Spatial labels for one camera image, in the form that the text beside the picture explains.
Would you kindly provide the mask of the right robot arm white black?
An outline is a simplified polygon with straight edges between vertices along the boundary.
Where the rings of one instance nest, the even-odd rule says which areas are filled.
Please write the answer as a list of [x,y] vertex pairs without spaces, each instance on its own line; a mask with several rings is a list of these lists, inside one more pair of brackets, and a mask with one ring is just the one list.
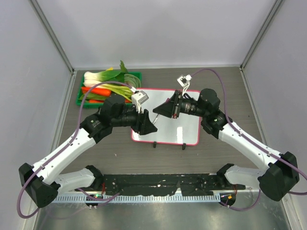
[[295,155],[280,153],[253,138],[227,117],[219,105],[220,99],[212,89],[203,89],[197,100],[176,90],[153,112],[172,119],[177,119],[180,114],[202,118],[201,126],[207,134],[229,144],[256,165],[255,169],[230,163],[225,165],[216,178],[220,188],[241,184],[260,189],[271,200],[280,201],[299,182]]

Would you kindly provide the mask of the pink framed whiteboard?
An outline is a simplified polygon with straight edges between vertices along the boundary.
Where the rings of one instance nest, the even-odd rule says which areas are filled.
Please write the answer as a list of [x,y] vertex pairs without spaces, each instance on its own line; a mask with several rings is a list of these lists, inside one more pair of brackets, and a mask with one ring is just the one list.
[[[175,91],[172,89],[150,88],[141,88],[141,90],[146,92],[149,97],[142,104],[142,108],[149,111],[149,119],[153,122],[157,116],[153,112],[153,109],[164,103]],[[199,142],[200,122],[201,119],[199,117],[187,114],[180,114],[177,119],[159,116],[157,122],[154,124],[158,129],[157,132],[148,135],[139,135],[132,131],[131,139],[135,142],[157,142],[158,144],[175,145],[183,145],[183,143],[186,143],[187,146],[195,146]]]

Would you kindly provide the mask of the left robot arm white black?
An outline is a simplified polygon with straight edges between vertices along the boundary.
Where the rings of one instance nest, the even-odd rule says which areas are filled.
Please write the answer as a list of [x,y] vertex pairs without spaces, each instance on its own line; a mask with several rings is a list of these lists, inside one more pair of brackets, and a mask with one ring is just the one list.
[[132,95],[132,104],[127,105],[122,96],[112,94],[96,113],[86,117],[76,131],[62,145],[42,160],[19,168],[21,184],[38,208],[49,205],[57,195],[79,188],[97,191],[104,177],[94,166],[88,165],[80,171],[61,172],[82,153],[110,135],[114,127],[131,127],[140,134],[157,132],[149,119],[149,112],[141,108],[148,100],[144,91]]

